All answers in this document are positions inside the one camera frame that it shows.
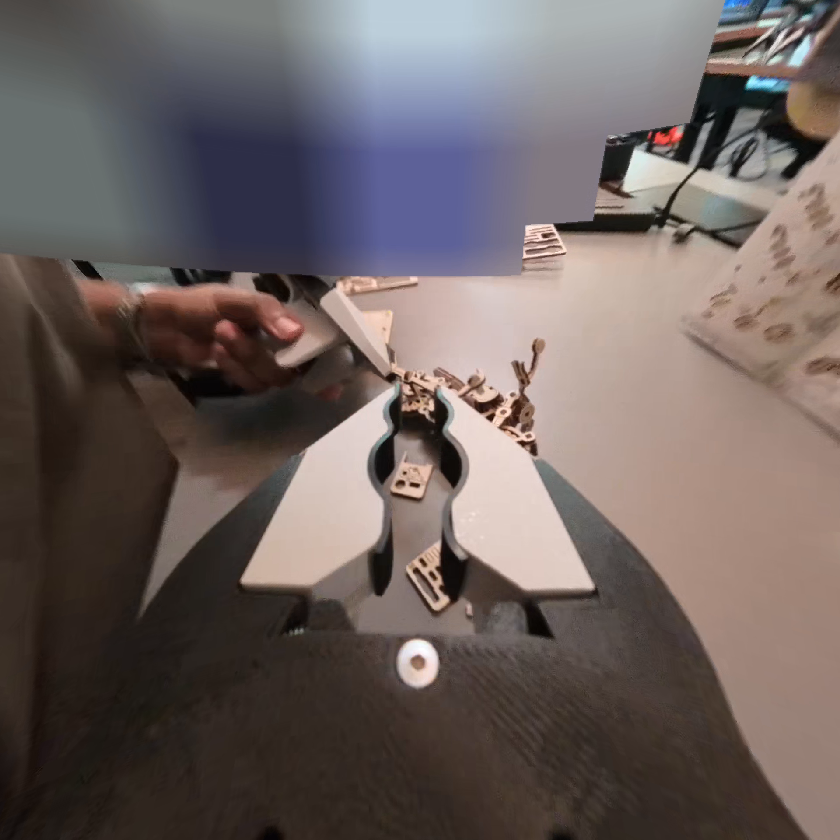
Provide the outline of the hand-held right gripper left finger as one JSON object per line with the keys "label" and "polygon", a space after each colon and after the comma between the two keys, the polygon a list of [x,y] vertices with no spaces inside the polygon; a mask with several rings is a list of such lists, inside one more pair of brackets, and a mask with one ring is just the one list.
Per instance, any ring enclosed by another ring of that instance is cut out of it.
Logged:
{"label": "hand-held right gripper left finger", "polygon": [[310,446],[239,579],[247,592],[335,601],[357,613],[392,580],[388,486],[401,388],[390,388]]}

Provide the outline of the person's left forearm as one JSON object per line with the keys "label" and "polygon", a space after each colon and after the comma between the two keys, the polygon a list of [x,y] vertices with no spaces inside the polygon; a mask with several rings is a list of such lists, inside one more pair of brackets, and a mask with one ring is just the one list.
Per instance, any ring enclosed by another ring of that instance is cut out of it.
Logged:
{"label": "person's left forearm", "polygon": [[74,282],[91,320],[111,350],[126,362],[145,360],[143,297],[119,283],[88,278]]}

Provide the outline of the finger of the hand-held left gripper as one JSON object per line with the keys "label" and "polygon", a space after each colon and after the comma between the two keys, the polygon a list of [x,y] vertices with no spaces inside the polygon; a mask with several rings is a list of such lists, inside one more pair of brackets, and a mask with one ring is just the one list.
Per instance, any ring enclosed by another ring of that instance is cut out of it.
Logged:
{"label": "finger of the hand-held left gripper", "polygon": [[359,361],[384,380],[390,381],[395,377],[392,350],[382,332],[369,323],[341,289],[333,287],[328,290],[321,297],[320,309],[343,333]]}

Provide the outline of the assembly instruction booklet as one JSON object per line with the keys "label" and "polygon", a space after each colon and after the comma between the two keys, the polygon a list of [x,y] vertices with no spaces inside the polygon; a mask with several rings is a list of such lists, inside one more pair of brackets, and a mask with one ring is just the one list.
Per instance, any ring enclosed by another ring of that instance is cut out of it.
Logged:
{"label": "assembly instruction booklet", "polygon": [[684,334],[839,434],[839,138],[714,276]]}

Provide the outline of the person's dark brown clothing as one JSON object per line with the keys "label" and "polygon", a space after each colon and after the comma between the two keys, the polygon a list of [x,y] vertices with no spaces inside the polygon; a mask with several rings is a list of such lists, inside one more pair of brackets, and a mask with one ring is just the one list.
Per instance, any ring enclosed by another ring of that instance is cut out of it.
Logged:
{"label": "person's dark brown clothing", "polygon": [[4,831],[111,680],[176,465],[65,265],[1,263]]}

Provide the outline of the group of wooden part sheets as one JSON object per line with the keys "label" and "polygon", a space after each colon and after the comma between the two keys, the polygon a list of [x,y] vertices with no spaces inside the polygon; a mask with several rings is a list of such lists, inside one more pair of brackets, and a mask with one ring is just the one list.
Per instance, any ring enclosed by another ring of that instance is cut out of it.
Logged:
{"label": "group of wooden part sheets", "polygon": [[[557,267],[560,257],[566,255],[565,247],[555,226],[535,224],[526,226],[522,251],[522,272],[552,270]],[[337,288],[350,298],[385,291],[397,291],[414,288],[418,285],[416,276],[404,277],[369,277],[347,276],[339,278]],[[386,343],[392,336],[393,312],[391,310],[371,310],[363,312],[364,318],[377,329]]]}

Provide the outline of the small wooden square-hole piece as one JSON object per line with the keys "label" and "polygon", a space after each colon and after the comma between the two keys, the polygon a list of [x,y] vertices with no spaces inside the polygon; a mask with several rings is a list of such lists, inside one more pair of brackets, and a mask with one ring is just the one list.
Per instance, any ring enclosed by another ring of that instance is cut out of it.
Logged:
{"label": "small wooden square-hole piece", "polygon": [[409,453],[402,454],[399,464],[390,485],[390,492],[395,497],[401,497],[412,501],[421,501],[425,498],[429,481],[434,473],[434,465],[431,463],[416,463],[408,457]]}

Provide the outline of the person's left hand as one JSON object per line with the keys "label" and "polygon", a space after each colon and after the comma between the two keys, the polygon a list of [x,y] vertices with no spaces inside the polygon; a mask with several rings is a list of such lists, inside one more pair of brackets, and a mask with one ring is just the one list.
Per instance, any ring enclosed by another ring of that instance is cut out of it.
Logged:
{"label": "person's left hand", "polygon": [[297,342],[303,327],[269,294],[220,285],[147,292],[140,336],[154,361],[177,369],[212,366],[229,383],[258,393],[294,382],[266,339]]}

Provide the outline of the black flat device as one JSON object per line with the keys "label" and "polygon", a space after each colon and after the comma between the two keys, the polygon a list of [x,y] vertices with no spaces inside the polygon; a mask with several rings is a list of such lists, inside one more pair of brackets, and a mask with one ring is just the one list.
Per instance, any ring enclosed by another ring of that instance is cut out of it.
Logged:
{"label": "black flat device", "polygon": [[645,234],[664,229],[679,242],[703,235],[732,248],[739,247],[767,212],[739,199],[697,185],[660,185],[626,192],[602,185],[592,219],[556,224],[559,233]]}

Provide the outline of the small wooden grid cutout piece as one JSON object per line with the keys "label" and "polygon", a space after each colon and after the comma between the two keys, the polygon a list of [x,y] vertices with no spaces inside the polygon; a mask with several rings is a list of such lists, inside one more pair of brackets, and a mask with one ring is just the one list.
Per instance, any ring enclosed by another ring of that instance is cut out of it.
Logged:
{"label": "small wooden grid cutout piece", "polygon": [[406,565],[406,577],[432,614],[440,614],[451,604],[441,571],[440,540],[418,554]]}

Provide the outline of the grey desk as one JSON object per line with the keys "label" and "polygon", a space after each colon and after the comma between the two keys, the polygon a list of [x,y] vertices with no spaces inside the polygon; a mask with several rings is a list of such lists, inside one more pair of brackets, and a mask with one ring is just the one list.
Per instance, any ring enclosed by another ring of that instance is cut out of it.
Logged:
{"label": "grey desk", "polygon": [[729,248],[668,230],[565,243],[555,271],[354,303],[393,313],[401,364],[506,388],[546,341],[529,390],[540,455],[675,595],[805,832],[838,838],[838,444],[681,332]]}

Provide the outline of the wooden motorcycle model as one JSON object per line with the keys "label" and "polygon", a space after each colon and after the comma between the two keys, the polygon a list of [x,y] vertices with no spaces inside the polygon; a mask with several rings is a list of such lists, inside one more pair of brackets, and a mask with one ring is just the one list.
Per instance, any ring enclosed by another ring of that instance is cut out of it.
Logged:
{"label": "wooden motorcycle model", "polygon": [[533,430],[536,409],[529,399],[528,389],[545,347],[545,340],[537,338],[532,342],[530,362],[514,360],[511,363],[517,388],[509,392],[490,385],[486,374],[480,370],[463,381],[441,367],[430,373],[405,369],[396,362],[396,356],[390,350],[392,373],[401,388],[402,416],[419,417],[427,424],[438,427],[447,415],[438,413],[437,392],[442,388],[449,389],[495,429],[507,435],[531,456],[537,457],[539,444]]}

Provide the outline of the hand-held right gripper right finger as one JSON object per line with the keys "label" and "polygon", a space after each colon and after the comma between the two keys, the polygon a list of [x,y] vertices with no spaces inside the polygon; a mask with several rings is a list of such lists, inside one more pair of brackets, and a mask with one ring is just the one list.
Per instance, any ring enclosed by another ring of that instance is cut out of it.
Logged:
{"label": "hand-held right gripper right finger", "polygon": [[552,499],[542,461],[438,387],[439,467],[450,490],[442,507],[439,569],[453,603],[470,607],[475,633],[494,612],[527,632],[543,602],[584,603],[597,587]]}

